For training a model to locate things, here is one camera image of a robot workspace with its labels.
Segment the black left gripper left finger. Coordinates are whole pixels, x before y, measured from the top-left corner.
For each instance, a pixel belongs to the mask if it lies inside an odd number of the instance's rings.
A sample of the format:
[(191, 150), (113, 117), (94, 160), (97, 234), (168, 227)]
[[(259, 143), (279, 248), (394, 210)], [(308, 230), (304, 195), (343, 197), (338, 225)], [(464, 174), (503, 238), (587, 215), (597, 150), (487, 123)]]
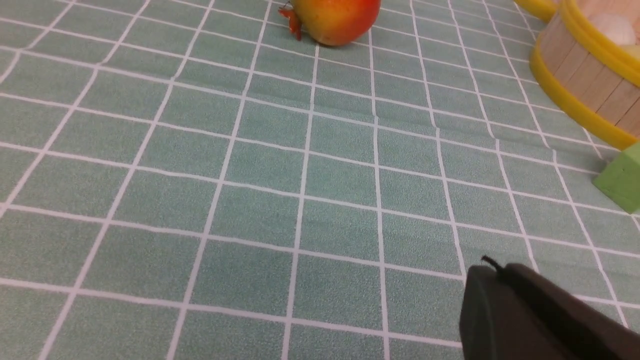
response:
[(466, 360), (574, 360), (515, 290), (501, 278), (502, 266), (489, 256), (487, 265), (467, 271), (459, 318)]

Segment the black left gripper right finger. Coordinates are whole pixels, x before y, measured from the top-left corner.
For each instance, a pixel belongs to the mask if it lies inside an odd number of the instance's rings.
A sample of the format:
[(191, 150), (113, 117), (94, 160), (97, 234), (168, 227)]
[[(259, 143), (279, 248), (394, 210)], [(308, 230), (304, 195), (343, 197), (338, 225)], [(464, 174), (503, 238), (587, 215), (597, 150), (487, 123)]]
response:
[(637, 360), (639, 335), (519, 263), (502, 280), (574, 360)]

